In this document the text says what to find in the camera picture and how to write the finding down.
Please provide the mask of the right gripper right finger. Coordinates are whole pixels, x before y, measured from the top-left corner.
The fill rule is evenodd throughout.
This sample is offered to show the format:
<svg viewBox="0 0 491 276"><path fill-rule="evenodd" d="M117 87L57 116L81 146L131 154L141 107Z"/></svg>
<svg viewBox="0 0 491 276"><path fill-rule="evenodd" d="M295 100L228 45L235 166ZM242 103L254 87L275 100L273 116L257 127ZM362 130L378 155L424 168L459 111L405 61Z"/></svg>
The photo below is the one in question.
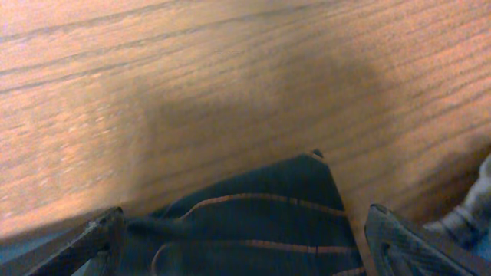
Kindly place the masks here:
<svg viewBox="0 0 491 276"><path fill-rule="evenodd" d="M486 259L382 205L369 208L364 233L379 275L490 275Z"/></svg>

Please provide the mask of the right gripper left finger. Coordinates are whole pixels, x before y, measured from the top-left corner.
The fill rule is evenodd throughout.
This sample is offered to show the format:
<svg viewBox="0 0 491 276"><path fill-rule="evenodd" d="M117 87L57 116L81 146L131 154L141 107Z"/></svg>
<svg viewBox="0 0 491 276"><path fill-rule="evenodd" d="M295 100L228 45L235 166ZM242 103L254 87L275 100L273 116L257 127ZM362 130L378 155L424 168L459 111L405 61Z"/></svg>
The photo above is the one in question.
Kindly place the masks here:
<svg viewBox="0 0 491 276"><path fill-rule="evenodd" d="M115 275L125 236L122 208L108 209L1 265L2 275Z"/></svg>

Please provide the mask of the black orange patterned jersey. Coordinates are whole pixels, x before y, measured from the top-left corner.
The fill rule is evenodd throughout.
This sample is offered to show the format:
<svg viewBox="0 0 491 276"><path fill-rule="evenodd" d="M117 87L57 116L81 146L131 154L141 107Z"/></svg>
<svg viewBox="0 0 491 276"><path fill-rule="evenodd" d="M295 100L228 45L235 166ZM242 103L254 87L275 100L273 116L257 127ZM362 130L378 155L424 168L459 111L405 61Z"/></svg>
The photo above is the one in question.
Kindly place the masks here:
<svg viewBox="0 0 491 276"><path fill-rule="evenodd" d="M363 275L321 152L234 176L128 221L116 275Z"/></svg>

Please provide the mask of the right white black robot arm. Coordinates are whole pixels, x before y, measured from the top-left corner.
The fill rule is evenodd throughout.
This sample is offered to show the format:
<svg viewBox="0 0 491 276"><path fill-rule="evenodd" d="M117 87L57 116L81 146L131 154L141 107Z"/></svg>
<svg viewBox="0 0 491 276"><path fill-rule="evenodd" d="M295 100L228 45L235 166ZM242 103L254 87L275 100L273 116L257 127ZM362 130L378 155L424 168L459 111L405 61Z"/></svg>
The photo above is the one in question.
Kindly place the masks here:
<svg viewBox="0 0 491 276"><path fill-rule="evenodd" d="M372 205L382 275L490 273L490 163L463 202L417 226ZM108 209L69 231L1 248L3 275L364 275L320 153L218 182L139 218Z"/></svg>

